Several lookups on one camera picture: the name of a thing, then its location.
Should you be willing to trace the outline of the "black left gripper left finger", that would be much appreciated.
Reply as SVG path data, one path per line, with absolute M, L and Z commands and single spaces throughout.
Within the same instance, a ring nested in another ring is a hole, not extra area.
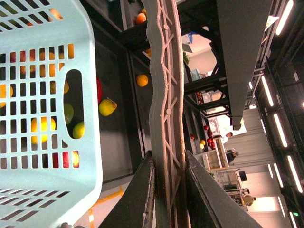
M 149 150 L 122 198 L 99 225 L 101 228 L 151 228 L 153 224 L 155 166 Z

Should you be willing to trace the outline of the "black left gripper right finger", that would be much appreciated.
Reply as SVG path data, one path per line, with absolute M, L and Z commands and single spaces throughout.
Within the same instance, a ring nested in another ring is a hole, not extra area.
M 187 209 L 192 228 L 260 228 L 186 151 Z

